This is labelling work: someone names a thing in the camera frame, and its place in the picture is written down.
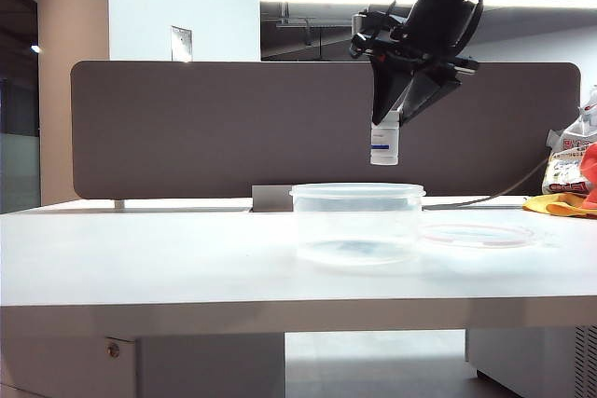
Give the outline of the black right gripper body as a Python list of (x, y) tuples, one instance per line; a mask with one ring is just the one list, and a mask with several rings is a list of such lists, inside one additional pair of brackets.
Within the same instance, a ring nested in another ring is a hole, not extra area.
[(414, 64), (413, 76), (430, 69), (473, 75), (479, 62), (462, 52), (478, 26), (478, 13), (422, 22), (412, 16), (357, 13), (352, 17), (350, 55), (354, 59), (366, 57), (371, 71), (372, 60), (403, 60)]

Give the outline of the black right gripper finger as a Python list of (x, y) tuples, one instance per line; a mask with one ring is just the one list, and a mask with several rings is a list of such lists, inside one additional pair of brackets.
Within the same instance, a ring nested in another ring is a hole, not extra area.
[(379, 125), (413, 78), (414, 64), (403, 60), (372, 60), (374, 97), (371, 122)]
[(406, 125), (425, 108), (436, 103), (461, 86), (453, 69), (419, 71), (407, 86), (404, 100), (399, 107), (399, 124)]

